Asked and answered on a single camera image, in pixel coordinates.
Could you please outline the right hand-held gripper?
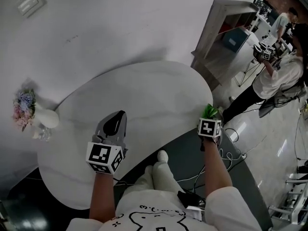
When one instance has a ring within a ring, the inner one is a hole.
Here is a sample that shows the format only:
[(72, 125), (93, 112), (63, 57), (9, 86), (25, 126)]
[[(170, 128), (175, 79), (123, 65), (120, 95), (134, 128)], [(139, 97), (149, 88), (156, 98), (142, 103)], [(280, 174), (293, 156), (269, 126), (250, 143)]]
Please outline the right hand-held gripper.
[(200, 151), (204, 151), (204, 140), (217, 144), (221, 136), (221, 120), (200, 118), (198, 136), (201, 139)]

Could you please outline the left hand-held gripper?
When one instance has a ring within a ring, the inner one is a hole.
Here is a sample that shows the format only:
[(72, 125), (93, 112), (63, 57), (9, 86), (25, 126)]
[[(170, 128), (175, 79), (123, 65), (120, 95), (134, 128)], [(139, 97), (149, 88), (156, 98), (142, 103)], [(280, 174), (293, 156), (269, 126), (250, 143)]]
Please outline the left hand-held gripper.
[(127, 151), (126, 128), (125, 111), (113, 112), (98, 123), (86, 153), (86, 162), (96, 173), (115, 174)]

